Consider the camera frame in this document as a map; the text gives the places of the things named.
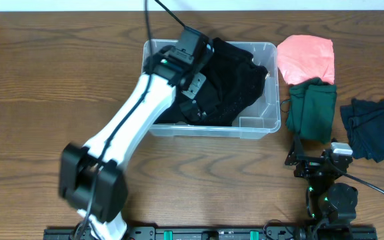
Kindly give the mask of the dark navy garment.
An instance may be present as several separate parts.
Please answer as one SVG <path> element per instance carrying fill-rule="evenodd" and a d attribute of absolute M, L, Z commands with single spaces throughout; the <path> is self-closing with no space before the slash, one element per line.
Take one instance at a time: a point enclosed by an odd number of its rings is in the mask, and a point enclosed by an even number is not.
<path fill-rule="evenodd" d="M 356 159 L 384 160 L 384 99 L 378 102 L 352 99 L 340 107 L 349 146 Z"/>

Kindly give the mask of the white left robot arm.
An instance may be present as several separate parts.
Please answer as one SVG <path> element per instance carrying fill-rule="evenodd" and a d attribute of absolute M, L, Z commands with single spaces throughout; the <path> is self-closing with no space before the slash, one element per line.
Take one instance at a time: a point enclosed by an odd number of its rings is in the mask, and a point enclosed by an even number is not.
<path fill-rule="evenodd" d="M 59 195 L 84 213 L 71 239 L 80 239 L 86 229 L 93 239 L 123 238 L 128 162 L 177 92 L 189 97 L 198 92 L 205 81 L 201 70 L 214 54 L 212 39 L 190 27 L 174 45 L 154 51 L 149 43 L 148 48 L 136 86 L 112 120 L 82 147 L 70 143 L 62 151 Z"/>

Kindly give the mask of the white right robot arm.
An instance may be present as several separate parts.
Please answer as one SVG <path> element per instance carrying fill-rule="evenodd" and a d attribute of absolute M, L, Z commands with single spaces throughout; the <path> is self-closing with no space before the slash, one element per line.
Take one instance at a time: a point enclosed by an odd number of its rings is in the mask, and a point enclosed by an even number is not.
<path fill-rule="evenodd" d="M 295 177 L 305 179 L 306 209 L 312 220 L 293 232 L 294 239 L 352 239 L 351 222 L 356 218 L 357 189 L 336 180 L 353 162 L 346 143 L 331 142 L 319 157 L 305 154 L 300 137 L 295 135 L 285 164 L 295 166 Z"/>

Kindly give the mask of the black sparkly knit garment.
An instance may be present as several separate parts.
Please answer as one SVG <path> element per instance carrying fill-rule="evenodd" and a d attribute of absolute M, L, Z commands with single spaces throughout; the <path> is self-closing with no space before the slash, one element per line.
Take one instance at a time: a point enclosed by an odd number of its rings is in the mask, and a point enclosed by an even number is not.
<path fill-rule="evenodd" d="M 229 127 L 240 112 L 262 96 L 269 72 L 254 64 L 252 53 L 220 38 L 213 39 L 213 47 L 203 74 L 216 89 L 219 102 L 201 124 Z"/>

